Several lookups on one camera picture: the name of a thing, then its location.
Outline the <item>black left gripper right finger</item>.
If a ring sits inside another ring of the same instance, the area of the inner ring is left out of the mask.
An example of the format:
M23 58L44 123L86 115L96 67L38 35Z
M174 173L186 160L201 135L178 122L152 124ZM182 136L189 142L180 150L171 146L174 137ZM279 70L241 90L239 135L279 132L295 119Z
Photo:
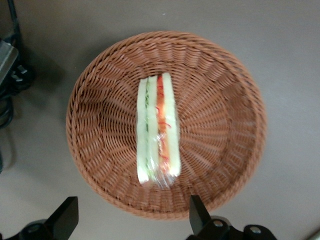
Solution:
M211 221L209 212L199 195L191 195L189 200L189 222L192 232L197 237L209 237L207 224Z

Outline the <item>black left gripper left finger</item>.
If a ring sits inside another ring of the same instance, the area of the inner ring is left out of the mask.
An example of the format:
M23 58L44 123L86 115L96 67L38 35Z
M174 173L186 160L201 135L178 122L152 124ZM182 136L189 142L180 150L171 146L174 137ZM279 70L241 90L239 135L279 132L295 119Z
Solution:
M46 220L54 240L68 240L79 223L77 196L69 196Z

